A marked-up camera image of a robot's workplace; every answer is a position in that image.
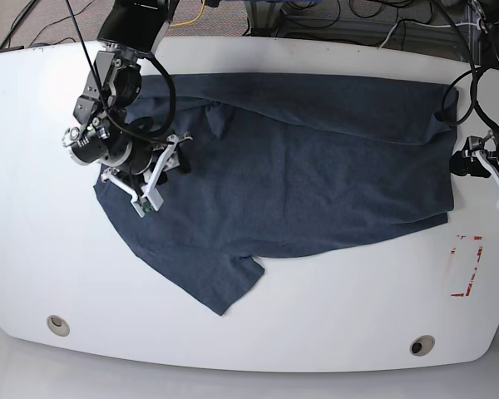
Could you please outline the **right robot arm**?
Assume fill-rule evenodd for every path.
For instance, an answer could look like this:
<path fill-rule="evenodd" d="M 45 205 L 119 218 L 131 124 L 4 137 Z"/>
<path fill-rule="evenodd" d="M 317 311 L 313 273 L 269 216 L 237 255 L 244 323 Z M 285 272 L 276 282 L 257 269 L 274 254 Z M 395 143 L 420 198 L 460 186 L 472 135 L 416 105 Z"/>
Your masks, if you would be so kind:
<path fill-rule="evenodd" d="M 176 1 L 114 2 L 96 38 L 104 48 L 87 61 L 90 73 L 73 112 L 79 126 L 63 136 L 63 145 L 79 165 L 98 161 L 133 185 L 175 144 L 175 85 L 154 51 L 177 5 Z M 168 88 L 168 111 L 160 124 L 150 117 L 126 122 L 126 109 L 141 91 L 140 59 L 161 74 Z"/>

